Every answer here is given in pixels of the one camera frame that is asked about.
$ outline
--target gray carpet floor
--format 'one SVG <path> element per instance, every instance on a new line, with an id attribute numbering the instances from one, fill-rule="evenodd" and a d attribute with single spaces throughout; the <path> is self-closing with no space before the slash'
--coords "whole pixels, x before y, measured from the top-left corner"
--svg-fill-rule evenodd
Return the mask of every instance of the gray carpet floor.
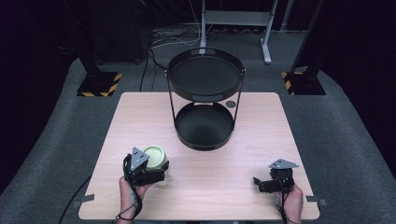
<path id="1" fill-rule="evenodd" d="M 318 79 L 326 95 L 290 96 L 286 91 L 281 72 L 291 68 L 304 35 L 273 32 L 271 65 L 263 62 L 262 35 L 224 36 L 208 40 L 207 46 L 227 50 L 240 59 L 247 69 L 243 91 L 279 94 L 312 189 L 329 203 L 320 208 L 319 219 L 306 222 L 396 223 L 396 181 L 343 90 L 320 72 Z M 181 51 L 193 47 L 172 44 L 153 51 L 156 61 L 166 66 Z M 58 222 L 67 202 L 92 174 L 120 96 L 139 91 L 144 67 L 145 62 L 105 63 L 101 71 L 122 73 L 114 95 L 78 97 L 86 72 L 79 60 L 71 65 L 45 131 L 0 196 L 0 223 Z M 164 71 L 152 60 L 148 61 L 142 91 L 167 91 Z M 73 206 L 63 220 L 111 222 L 81 220 Z"/>

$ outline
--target light wood surface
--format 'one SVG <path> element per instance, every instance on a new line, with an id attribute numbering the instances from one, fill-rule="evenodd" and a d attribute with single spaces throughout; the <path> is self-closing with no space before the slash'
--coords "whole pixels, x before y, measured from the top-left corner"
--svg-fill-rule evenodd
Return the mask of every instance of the light wood surface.
<path id="1" fill-rule="evenodd" d="M 173 93 L 176 112 L 188 101 Z M 120 211 L 118 181 L 122 161 L 133 147 L 160 145 L 170 161 L 165 181 L 152 186 L 136 219 L 270 220 L 281 219 L 276 195 L 260 193 L 253 176 L 271 180 L 277 159 L 300 164 L 293 177 L 305 195 L 313 195 L 290 126 L 277 94 L 242 92 L 230 141 L 213 151 L 196 151 L 177 138 L 168 92 L 126 92 L 109 127 L 82 204 L 82 219 L 114 219 Z M 303 219 L 319 216 L 304 203 Z"/>

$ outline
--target hand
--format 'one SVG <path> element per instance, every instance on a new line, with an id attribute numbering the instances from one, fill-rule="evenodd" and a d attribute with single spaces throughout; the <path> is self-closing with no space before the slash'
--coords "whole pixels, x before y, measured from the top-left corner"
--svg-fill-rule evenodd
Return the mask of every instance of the hand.
<path id="1" fill-rule="evenodd" d="M 131 205 L 134 202 L 131 202 L 131 192 L 132 192 L 131 186 L 129 186 L 129 183 L 125 180 L 124 176 L 120 178 L 119 184 L 120 184 L 120 211 L 122 212 L 125 211 L 125 209 L 131 207 Z M 145 197 L 145 194 L 148 191 L 149 187 L 151 186 L 152 184 L 136 187 L 137 194 L 140 196 L 142 200 Z M 122 213 L 121 216 L 124 218 L 133 218 L 135 211 L 136 208 L 133 206 L 130 209 L 126 210 L 124 213 Z M 118 224 L 124 224 L 124 223 L 125 224 L 132 223 L 132 221 L 119 219 Z"/>
<path id="2" fill-rule="evenodd" d="M 302 223 L 301 213 L 303 212 L 303 197 L 303 191 L 297 185 L 294 185 L 283 207 L 285 209 L 286 218 L 288 219 L 288 224 Z"/>

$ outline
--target lower tray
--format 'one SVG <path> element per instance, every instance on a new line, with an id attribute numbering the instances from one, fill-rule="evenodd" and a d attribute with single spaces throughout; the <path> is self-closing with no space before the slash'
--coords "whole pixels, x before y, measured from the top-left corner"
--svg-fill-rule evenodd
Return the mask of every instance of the lower tray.
<path id="1" fill-rule="evenodd" d="M 233 132 L 233 116 L 223 105 L 185 105 L 176 117 L 177 137 L 187 147 L 214 150 L 224 146 Z"/>

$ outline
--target two-tier black tray stand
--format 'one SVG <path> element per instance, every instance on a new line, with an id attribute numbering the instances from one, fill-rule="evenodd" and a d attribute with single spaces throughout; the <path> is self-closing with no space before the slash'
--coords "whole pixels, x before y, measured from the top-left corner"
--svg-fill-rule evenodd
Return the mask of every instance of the two-tier black tray stand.
<path id="1" fill-rule="evenodd" d="M 231 137 L 242 91 L 245 68 L 220 49 L 190 49 L 171 60 L 165 72 L 177 137 L 187 147 L 213 150 Z M 172 91 L 191 101 L 175 116 Z M 238 94 L 234 115 L 219 104 Z"/>

